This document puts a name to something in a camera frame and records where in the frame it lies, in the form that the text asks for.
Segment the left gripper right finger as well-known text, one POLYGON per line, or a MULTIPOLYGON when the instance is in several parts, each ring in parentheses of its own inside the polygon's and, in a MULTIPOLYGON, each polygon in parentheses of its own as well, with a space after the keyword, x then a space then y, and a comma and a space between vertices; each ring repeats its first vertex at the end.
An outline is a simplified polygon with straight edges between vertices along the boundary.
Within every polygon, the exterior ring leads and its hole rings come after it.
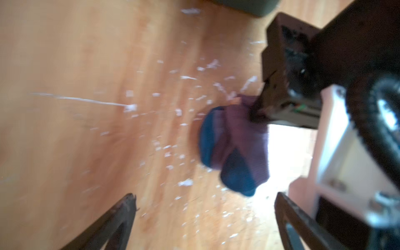
POLYGON ((285 193, 277 193, 275 216, 282 245, 286 250, 345 250, 343 244, 322 228, 285 193))

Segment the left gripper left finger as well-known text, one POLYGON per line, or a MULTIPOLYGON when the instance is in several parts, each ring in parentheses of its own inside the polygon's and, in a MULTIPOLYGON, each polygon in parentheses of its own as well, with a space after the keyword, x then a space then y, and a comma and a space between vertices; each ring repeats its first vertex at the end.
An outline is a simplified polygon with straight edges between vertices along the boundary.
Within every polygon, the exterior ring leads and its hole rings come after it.
POLYGON ((136 196, 128 193, 62 249, 125 250, 136 212, 136 196))

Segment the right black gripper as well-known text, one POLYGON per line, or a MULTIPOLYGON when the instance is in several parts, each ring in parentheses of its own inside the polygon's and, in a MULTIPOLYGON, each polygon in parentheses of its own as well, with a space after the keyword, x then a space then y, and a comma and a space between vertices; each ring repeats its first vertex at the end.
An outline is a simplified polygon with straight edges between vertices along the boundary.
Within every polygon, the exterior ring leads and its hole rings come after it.
POLYGON ((322 29, 278 13, 261 54, 264 88, 250 120, 317 129, 320 93, 372 72, 400 72, 399 1, 354 1, 322 29))

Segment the purple yellow blue sock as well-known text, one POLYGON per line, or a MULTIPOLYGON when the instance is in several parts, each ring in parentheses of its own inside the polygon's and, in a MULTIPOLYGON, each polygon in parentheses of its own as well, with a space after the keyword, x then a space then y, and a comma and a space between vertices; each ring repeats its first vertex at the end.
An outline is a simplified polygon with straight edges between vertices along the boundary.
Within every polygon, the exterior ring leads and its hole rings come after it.
POLYGON ((246 197, 270 178, 268 124, 252 122, 250 111, 258 97, 240 94, 232 104, 211 109, 199 131, 203 165, 220 172, 222 183, 246 197))

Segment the green divided organizer tray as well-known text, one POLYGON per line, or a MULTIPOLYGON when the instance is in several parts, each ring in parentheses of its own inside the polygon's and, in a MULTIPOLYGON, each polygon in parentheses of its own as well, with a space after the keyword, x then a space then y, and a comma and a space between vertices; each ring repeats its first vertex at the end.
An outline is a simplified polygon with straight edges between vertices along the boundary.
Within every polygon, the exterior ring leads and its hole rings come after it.
POLYGON ((280 0, 214 0, 213 2, 256 17, 264 17, 277 8, 280 0))

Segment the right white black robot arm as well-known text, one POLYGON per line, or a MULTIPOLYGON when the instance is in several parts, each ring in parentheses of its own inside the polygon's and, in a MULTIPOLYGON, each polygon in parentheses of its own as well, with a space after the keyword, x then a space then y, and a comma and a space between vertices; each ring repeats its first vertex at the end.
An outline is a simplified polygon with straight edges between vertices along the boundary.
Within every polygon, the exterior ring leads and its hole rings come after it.
POLYGON ((354 1, 322 29, 280 12, 266 36, 264 88, 250 120, 315 129, 320 92, 342 86, 346 111, 366 150, 399 186, 399 1, 354 1))

